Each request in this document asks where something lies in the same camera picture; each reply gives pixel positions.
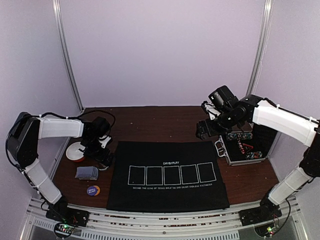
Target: camera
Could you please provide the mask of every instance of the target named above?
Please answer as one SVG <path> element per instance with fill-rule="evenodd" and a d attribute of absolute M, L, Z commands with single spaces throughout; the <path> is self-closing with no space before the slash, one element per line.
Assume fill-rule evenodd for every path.
<path fill-rule="evenodd" d="M 212 106 L 217 114 L 214 114 L 216 117 L 214 119 L 205 119 L 199 121 L 196 124 L 196 137 L 202 140 L 206 140 L 210 137 L 220 135 L 223 133 L 231 132 L 231 127 L 234 124 L 231 118 L 229 117 L 229 112 L 231 112 L 235 104 L 239 101 L 238 98 L 230 91 L 230 89 L 224 85 L 216 89 L 209 96 L 212 104 L 207 103 L 206 101 L 202 103 L 201 107 L 206 114 L 212 113 L 206 109 L 206 105 Z"/>

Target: brown wooden tabletop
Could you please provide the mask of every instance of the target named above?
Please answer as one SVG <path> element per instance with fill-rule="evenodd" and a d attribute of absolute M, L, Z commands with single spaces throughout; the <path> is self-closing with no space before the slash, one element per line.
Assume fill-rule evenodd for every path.
<path fill-rule="evenodd" d="M 86 111 L 101 109 L 116 116 L 116 123 L 111 131 L 113 142 L 108 146 L 114 152 L 118 141 L 136 142 L 198 142 L 195 137 L 196 123 L 208 118 L 199 106 L 146 106 L 146 107 L 105 107 L 87 108 Z M 108 115 L 95 112 L 85 116 L 87 120 Z M 69 144 L 79 141 L 71 139 Z M 218 165 L 226 185 L 231 205 L 260 200 L 265 193 L 278 183 L 275 172 L 268 160 L 261 163 L 228 166 L 225 158 L 219 158 Z M 97 181 L 78 180 L 75 178 L 77 167 L 99 165 L 92 159 L 72 162 L 63 155 L 56 170 L 53 182 L 67 197 L 71 204 L 106 208 L 113 166 L 106 171 L 99 171 Z M 98 196 L 87 195 L 89 186 L 100 187 Z"/>

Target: black camera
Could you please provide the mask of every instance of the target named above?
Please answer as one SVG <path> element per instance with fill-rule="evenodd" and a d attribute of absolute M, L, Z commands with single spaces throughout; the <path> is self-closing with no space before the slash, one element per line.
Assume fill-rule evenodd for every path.
<path fill-rule="evenodd" d="M 210 118 L 206 120 L 199 121 L 196 124 L 196 137 L 202 140 L 208 139 L 210 137 L 220 135 L 223 133 L 231 132 L 230 126 L 223 126 L 222 121 L 225 117 L 228 117 L 225 113 L 231 112 L 235 104 L 239 101 L 238 98 L 230 91 L 230 89 L 224 85 L 219 87 L 209 96 L 214 108 L 218 110 L 221 114 L 217 116 L 215 119 L 211 120 Z M 207 114 L 205 107 L 203 107 L 205 103 L 202 104 L 202 109 Z"/>

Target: white wall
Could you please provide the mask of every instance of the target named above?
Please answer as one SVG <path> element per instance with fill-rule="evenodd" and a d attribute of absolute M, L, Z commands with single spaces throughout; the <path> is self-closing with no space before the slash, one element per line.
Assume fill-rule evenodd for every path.
<path fill-rule="evenodd" d="M 0 1 L 0 238 L 14 240 L 33 190 L 5 156 L 5 138 L 21 111 L 78 113 L 65 70 L 51 0 Z M 44 139 L 49 170 L 64 139 Z"/>
<path fill-rule="evenodd" d="M 256 94 L 297 113 L 320 116 L 320 1 L 276 0 Z M 283 135 L 271 158 L 280 180 L 301 160 L 305 147 Z M 320 236 L 320 180 L 297 199 L 311 239 Z"/>
<path fill-rule="evenodd" d="M 85 107 L 199 105 L 246 94 L 263 0 L 62 0 Z"/>

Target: white robotic arm segment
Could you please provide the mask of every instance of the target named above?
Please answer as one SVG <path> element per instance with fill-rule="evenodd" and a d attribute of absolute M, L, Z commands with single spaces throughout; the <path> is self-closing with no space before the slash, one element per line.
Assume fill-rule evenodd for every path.
<path fill-rule="evenodd" d="M 307 175 L 305 171 L 297 166 L 285 179 L 275 185 L 269 192 L 268 199 L 274 204 L 281 204 L 288 196 L 299 191 L 301 186 L 309 182 L 313 177 Z"/>
<path fill-rule="evenodd" d="M 31 183 L 32 187 L 49 205 L 46 217 L 64 223 L 85 227 L 89 213 L 84 210 L 68 207 L 66 197 L 59 191 L 41 166 L 38 159 L 38 140 L 57 137 L 81 137 L 81 145 L 85 146 L 83 155 L 109 167 L 114 155 L 106 147 L 112 141 L 111 125 L 103 117 L 93 121 L 85 121 L 79 117 L 50 118 L 37 117 L 21 112 L 11 128 L 7 140 L 8 150 L 18 164 L 13 164 Z"/>
<path fill-rule="evenodd" d="M 34 188 L 37 188 L 49 203 L 55 204 L 62 197 L 61 192 L 51 181 L 38 158 L 31 165 L 26 166 L 24 172 L 34 184 Z"/>
<path fill-rule="evenodd" d="M 77 119 L 41 117 L 38 139 L 71 137 L 79 138 L 83 134 L 84 123 Z"/>
<path fill-rule="evenodd" d="M 314 122 L 274 107 L 266 100 L 258 102 L 252 121 L 293 137 L 307 147 L 311 146 L 318 127 Z"/>
<path fill-rule="evenodd" d="M 313 178 L 320 177 L 320 121 L 281 108 L 256 95 L 238 100 L 227 86 L 219 87 L 209 99 L 220 114 L 197 123 L 196 136 L 202 140 L 231 132 L 233 126 L 241 127 L 249 122 L 275 129 L 308 147 L 299 165 L 266 193 L 260 207 L 239 212 L 244 226 L 272 220 L 275 213 L 279 214 L 279 204 Z"/>

